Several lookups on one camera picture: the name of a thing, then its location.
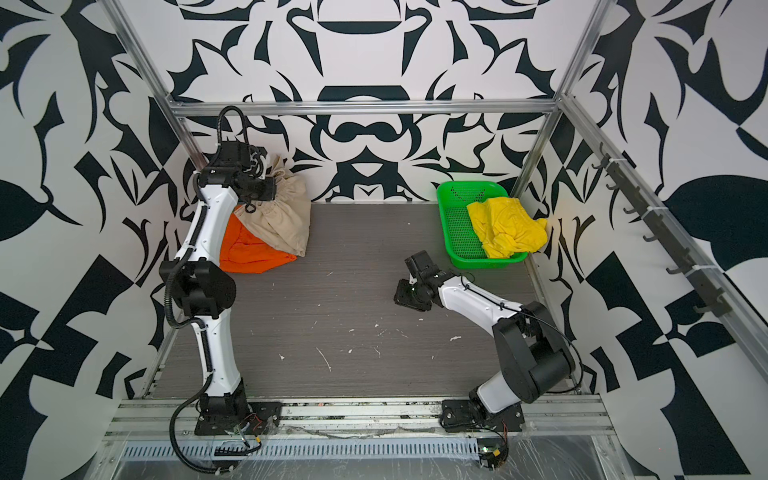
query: plastic wrap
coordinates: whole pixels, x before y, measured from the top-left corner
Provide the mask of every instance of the plastic wrap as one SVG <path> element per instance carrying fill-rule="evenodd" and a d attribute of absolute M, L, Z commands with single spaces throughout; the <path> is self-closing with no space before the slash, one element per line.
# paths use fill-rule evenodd
<path fill-rule="evenodd" d="M 386 430 L 368 435 L 319 434 L 308 428 L 275 429 L 260 436 L 262 449 L 221 478 L 293 480 L 298 478 L 398 478 L 482 480 L 593 480 L 623 478 L 616 444 L 607 435 L 540 432 L 527 422 L 523 432 L 508 434 L 506 461 L 496 469 L 480 465 L 479 456 L 502 445 L 492 432 L 445 434 L 441 429 Z M 251 442 L 253 436 L 247 437 Z M 210 465 L 214 442 L 184 440 L 196 462 Z M 115 479 L 213 478 L 182 465 L 167 441 L 127 437 Z"/>

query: orange cloth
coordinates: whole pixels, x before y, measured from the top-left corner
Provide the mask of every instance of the orange cloth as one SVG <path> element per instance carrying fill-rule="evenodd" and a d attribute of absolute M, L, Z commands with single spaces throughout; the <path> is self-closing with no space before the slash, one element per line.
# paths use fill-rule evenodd
<path fill-rule="evenodd" d="M 264 273 L 295 259 L 296 255 L 275 250 L 255 237 L 234 214 L 230 215 L 219 255 L 222 270 L 229 273 Z"/>

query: patterned backdrop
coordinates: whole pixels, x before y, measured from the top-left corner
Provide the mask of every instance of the patterned backdrop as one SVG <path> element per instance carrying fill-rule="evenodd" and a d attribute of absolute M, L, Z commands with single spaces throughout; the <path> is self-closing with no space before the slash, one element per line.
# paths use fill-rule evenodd
<path fill-rule="evenodd" d="M 0 119 L 2 477 L 63 478 L 164 338 L 192 164 L 93 0 L 0 2 Z"/>
<path fill-rule="evenodd" d="M 551 98 L 594 0 L 123 4 L 177 100 L 232 102 Z"/>
<path fill-rule="evenodd" d="M 619 0 L 575 89 L 763 318 L 765 18 L 760 1 Z M 694 312 L 701 298 L 666 273 L 672 260 L 597 162 L 563 119 L 524 195 L 549 219 L 535 260 L 586 386 L 639 478 L 767 477 L 768 385 L 716 317 Z"/>
<path fill-rule="evenodd" d="M 215 118 L 190 129 L 210 156 Z M 250 117 L 249 140 L 305 178 L 312 200 L 436 200 L 448 180 L 490 180 L 507 190 L 533 145 L 543 114 L 318 115 Z M 239 134 L 227 117 L 225 137 Z"/>

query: beige cloth bag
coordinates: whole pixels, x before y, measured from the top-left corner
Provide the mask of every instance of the beige cloth bag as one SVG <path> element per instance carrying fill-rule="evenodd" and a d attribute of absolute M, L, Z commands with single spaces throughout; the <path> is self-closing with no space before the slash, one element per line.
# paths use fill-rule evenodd
<path fill-rule="evenodd" d="M 287 170 L 279 157 L 272 175 L 277 188 L 275 200 L 257 202 L 252 214 L 247 213 L 243 205 L 235 210 L 235 215 L 248 231 L 270 247 L 304 257 L 310 238 L 310 199 L 306 196 L 306 184 L 302 177 Z"/>

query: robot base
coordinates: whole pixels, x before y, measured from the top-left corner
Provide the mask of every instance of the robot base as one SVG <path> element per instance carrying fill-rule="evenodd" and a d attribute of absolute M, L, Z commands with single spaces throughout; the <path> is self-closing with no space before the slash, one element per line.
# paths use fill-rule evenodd
<path fill-rule="evenodd" d="M 443 400 L 440 425 L 449 433 L 468 432 L 479 426 L 503 432 L 522 432 L 525 423 L 522 405 L 517 402 L 499 413 L 489 414 L 477 396 L 477 389 L 469 393 L 469 400 Z"/>
<path fill-rule="evenodd" d="M 279 425 L 283 404 L 280 402 L 248 402 L 243 381 L 235 391 L 221 397 L 202 396 L 200 417 L 195 426 L 195 435 L 231 435 L 237 426 L 249 416 L 249 435 L 260 435 L 268 425 Z"/>

